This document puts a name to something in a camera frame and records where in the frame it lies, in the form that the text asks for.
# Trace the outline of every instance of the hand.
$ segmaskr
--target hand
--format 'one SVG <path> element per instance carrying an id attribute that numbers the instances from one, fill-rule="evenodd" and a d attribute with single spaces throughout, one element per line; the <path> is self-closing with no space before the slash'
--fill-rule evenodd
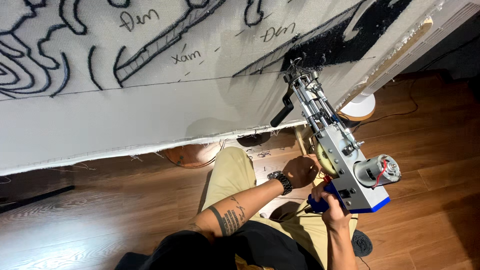
<path id="1" fill-rule="evenodd" d="M 288 177 L 293 188 L 302 188 L 312 183 L 319 171 L 317 156 L 310 154 L 290 160 L 282 172 Z"/>
<path id="2" fill-rule="evenodd" d="M 341 230 L 349 230 L 348 223 L 352 218 L 352 214 L 343 208 L 338 198 L 329 192 L 324 191 L 327 183 L 321 182 L 318 186 L 312 188 L 312 197 L 316 202 L 323 198 L 328 203 L 328 210 L 322 214 L 322 220 L 327 226 L 327 230 L 339 232 Z"/>

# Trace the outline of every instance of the yellow gear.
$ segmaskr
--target yellow gear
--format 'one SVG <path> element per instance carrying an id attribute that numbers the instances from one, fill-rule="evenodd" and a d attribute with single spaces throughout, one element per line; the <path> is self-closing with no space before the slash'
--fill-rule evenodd
<path id="1" fill-rule="evenodd" d="M 332 162 L 328 159 L 323 147 L 319 143 L 315 145 L 315 154 L 317 155 L 318 162 L 325 172 L 331 177 L 337 178 L 338 174 L 335 171 Z"/>

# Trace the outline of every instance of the blue handle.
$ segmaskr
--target blue handle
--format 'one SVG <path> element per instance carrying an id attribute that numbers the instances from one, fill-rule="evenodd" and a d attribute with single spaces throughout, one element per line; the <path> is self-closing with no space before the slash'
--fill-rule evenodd
<path id="1" fill-rule="evenodd" d="M 338 196 L 338 192 L 336 191 L 335 187 L 333 186 L 333 183 L 329 183 L 324 187 L 324 190 L 330 193 L 333 193 Z M 308 202 L 310 203 L 310 206 L 312 207 L 312 210 L 315 213 L 323 213 L 328 210 L 329 206 L 328 203 L 321 198 L 319 202 L 316 202 L 314 198 L 312 198 L 312 195 L 308 195 Z"/>

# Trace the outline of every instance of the black side handle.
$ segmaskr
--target black side handle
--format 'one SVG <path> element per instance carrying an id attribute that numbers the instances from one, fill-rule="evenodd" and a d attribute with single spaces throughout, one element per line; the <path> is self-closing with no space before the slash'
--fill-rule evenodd
<path id="1" fill-rule="evenodd" d="M 293 110 L 293 103 L 290 100 L 290 95 L 289 93 L 286 93 L 283 98 L 283 104 L 285 107 L 270 121 L 270 124 L 272 127 L 278 127 L 280 123 L 287 117 L 287 115 Z"/>

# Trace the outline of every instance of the metal watch strap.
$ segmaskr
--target metal watch strap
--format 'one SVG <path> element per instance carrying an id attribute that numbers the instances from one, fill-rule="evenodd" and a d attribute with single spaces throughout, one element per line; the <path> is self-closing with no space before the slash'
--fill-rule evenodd
<path id="1" fill-rule="evenodd" d="M 283 194 L 282 196 L 285 196 L 287 195 L 288 193 L 292 192 L 292 183 L 290 182 L 290 180 L 283 174 L 279 174 L 277 177 L 276 177 L 277 180 L 280 181 L 280 183 L 282 183 L 282 186 L 283 186 Z"/>

